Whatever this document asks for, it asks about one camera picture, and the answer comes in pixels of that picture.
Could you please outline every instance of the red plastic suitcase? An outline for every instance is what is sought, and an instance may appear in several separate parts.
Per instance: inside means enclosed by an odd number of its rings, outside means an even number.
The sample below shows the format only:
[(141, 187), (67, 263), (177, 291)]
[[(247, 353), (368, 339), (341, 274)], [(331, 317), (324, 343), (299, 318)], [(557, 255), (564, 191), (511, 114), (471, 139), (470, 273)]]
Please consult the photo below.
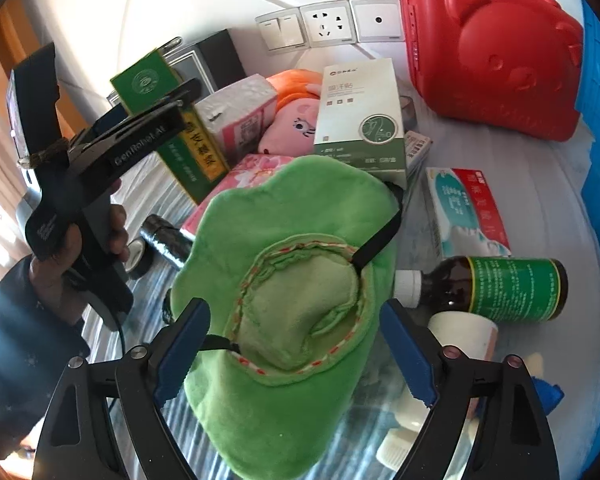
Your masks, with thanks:
[(411, 81), (443, 116), (567, 140), (582, 26), (555, 0), (402, 0)]

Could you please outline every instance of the black strap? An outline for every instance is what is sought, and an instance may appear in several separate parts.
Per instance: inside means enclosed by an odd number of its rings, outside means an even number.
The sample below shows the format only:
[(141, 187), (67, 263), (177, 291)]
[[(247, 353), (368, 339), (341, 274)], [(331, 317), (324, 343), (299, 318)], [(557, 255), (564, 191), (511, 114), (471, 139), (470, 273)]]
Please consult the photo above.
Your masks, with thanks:
[(202, 342), (199, 352), (207, 350), (230, 350), (231, 352), (240, 353), (240, 347), (237, 343), (230, 342), (227, 338), (221, 335), (208, 334)]
[(404, 206), (402, 199), (404, 197), (404, 190), (392, 182), (385, 182), (385, 184), (394, 194), (395, 199), (398, 202), (398, 212), (351, 257), (351, 263), (358, 274), (362, 272), (362, 269), (364, 269), (371, 260), (378, 256), (382, 249), (387, 247), (389, 242), (399, 231), (400, 224), (402, 223), (402, 208)]

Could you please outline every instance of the brown glass bottle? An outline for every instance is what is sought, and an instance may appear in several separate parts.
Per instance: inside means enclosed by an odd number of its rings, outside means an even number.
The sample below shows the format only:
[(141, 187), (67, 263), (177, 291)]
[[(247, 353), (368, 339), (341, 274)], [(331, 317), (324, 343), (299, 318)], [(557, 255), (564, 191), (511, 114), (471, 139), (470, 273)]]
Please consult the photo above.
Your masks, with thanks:
[(461, 310), (494, 321), (555, 319), (567, 294), (567, 273), (557, 260), (455, 256), (429, 274), (396, 272), (395, 295), (404, 306)]

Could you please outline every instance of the dark sleeve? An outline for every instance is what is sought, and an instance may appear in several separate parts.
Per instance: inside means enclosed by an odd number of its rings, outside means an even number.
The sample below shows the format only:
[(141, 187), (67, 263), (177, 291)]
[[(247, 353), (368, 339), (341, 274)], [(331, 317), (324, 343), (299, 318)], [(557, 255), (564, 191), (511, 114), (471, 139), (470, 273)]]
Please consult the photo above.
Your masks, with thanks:
[(0, 282), (0, 458), (42, 418), (67, 361), (86, 357), (82, 325), (71, 327), (39, 302), (30, 256)]

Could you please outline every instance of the wall socket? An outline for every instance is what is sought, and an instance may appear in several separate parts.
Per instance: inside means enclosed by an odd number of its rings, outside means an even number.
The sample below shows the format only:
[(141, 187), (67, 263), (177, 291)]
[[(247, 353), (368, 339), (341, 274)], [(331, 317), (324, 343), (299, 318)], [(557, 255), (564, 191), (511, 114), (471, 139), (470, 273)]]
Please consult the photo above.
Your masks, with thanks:
[(400, 0), (351, 0), (358, 41), (404, 41)]
[(310, 46), (355, 43), (356, 31), (347, 0), (300, 7)]

